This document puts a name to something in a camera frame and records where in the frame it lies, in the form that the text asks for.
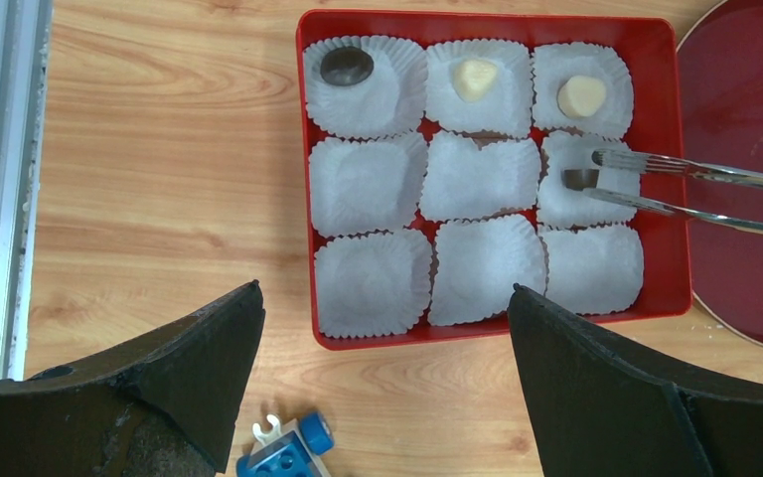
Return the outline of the dark oval chocolate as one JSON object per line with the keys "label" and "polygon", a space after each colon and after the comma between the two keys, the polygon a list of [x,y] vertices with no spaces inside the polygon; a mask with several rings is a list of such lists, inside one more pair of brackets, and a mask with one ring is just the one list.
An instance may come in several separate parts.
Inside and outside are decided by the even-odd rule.
{"label": "dark oval chocolate", "polygon": [[375,69],[373,57],[355,46],[338,47],[326,53],[320,62],[320,78],[338,87],[357,85],[367,80]]}

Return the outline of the small dark round chocolate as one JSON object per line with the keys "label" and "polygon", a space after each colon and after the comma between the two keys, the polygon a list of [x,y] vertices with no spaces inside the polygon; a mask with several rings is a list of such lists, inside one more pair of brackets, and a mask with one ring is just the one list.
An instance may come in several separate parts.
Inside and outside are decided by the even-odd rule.
{"label": "small dark round chocolate", "polygon": [[597,187],[599,174],[599,169],[564,169],[561,171],[561,180],[565,188],[582,192]]}

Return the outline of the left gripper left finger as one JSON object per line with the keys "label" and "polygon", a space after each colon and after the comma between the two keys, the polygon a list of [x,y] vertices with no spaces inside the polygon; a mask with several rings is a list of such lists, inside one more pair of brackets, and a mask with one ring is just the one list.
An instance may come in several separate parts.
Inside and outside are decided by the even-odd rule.
{"label": "left gripper left finger", "polygon": [[223,473],[259,346],[257,281],[102,352],[0,381],[0,476]]}

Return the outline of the metal tongs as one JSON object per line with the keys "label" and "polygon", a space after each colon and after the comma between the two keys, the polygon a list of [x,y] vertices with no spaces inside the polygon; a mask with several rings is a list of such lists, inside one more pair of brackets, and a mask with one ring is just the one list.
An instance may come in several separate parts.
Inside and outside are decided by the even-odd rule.
{"label": "metal tongs", "polygon": [[763,222],[700,211],[695,205],[729,205],[738,212],[755,210],[757,196],[753,193],[734,194],[733,186],[763,190],[763,173],[726,165],[701,163],[684,158],[639,151],[597,149],[592,153],[595,169],[600,174],[607,169],[623,170],[638,175],[669,175],[686,179],[685,191],[689,206],[679,206],[661,200],[631,195],[601,188],[580,192],[599,201],[632,207],[666,217],[695,219],[708,224],[763,235]]}

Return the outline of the white heart chocolate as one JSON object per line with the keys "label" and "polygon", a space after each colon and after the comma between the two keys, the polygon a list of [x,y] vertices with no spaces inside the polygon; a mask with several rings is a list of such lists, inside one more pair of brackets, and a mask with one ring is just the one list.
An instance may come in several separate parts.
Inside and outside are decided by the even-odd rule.
{"label": "white heart chocolate", "polygon": [[599,78],[577,75],[569,78],[557,91],[557,106],[568,118],[593,116],[608,96],[606,83]]}

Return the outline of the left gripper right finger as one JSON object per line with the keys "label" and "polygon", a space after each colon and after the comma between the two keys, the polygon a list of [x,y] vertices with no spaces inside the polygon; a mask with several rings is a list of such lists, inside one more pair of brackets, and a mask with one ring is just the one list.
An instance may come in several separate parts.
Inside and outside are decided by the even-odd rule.
{"label": "left gripper right finger", "polygon": [[510,335],[547,476],[763,476],[763,384],[675,359],[517,285]]}

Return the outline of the white chocolate piece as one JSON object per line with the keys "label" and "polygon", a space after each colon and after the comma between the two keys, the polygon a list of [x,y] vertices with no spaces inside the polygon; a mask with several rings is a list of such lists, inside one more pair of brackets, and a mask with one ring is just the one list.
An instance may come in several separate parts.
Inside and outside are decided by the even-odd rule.
{"label": "white chocolate piece", "polygon": [[461,100],[477,102],[492,90],[498,74],[498,66],[491,61],[467,59],[453,69],[452,85]]}

